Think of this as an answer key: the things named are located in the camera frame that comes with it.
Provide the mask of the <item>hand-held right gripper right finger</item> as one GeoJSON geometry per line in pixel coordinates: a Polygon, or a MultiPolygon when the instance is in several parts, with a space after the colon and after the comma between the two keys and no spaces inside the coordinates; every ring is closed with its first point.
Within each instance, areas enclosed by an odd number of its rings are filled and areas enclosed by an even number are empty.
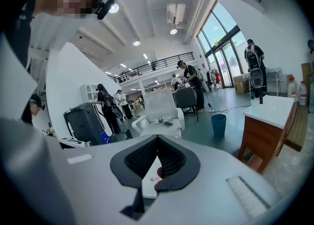
{"type": "Polygon", "coordinates": [[[161,162],[161,181],[155,185],[157,193],[178,191],[189,185],[201,167],[198,156],[181,144],[159,135],[156,138],[157,157],[161,162]]]}

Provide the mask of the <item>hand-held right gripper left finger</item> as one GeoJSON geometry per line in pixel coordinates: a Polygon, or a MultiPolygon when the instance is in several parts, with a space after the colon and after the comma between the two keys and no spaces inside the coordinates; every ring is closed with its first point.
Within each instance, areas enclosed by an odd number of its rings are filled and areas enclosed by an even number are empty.
{"type": "Polygon", "coordinates": [[[124,207],[121,213],[139,220],[145,213],[142,180],[157,157],[157,135],[151,135],[117,154],[110,161],[110,169],[121,185],[136,190],[133,204],[124,207]]]}

